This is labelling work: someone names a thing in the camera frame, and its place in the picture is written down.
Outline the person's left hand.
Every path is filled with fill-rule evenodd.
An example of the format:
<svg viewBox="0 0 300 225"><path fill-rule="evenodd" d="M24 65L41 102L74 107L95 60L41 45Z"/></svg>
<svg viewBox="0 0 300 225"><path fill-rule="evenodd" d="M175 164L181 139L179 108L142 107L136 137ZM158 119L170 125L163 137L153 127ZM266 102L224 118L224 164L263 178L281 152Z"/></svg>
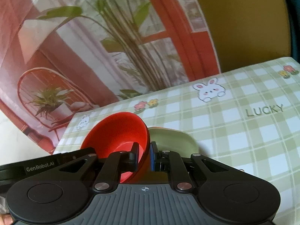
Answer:
<svg viewBox="0 0 300 225"><path fill-rule="evenodd" d="M0 214L0 225L12 225L13 219L10 214Z"/></svg>

